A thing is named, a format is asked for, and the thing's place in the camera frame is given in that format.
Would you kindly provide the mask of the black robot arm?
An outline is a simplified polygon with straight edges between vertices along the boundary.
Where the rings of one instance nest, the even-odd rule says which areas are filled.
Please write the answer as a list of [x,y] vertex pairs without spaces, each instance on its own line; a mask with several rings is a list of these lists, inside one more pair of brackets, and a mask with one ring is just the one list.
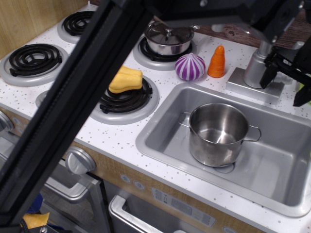
[[0,228],[22,217],[153,17],[169,26],[237,24],[276,42],[302,0],[103,0],[0,172]]

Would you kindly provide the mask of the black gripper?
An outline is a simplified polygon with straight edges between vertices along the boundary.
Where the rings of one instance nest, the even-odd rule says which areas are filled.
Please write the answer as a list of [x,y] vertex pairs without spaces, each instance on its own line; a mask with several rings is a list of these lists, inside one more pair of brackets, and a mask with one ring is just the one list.
[[[273,46],[271,53],[264,60],[266,70],[260,85],[265,89],[278,72],[288,75],[302,83],[311,83],[311,39],[309,38],[299,49],[287,49]],[[311,87],[304,86],[294,97],[293,106],[300,107],[311,103]]]

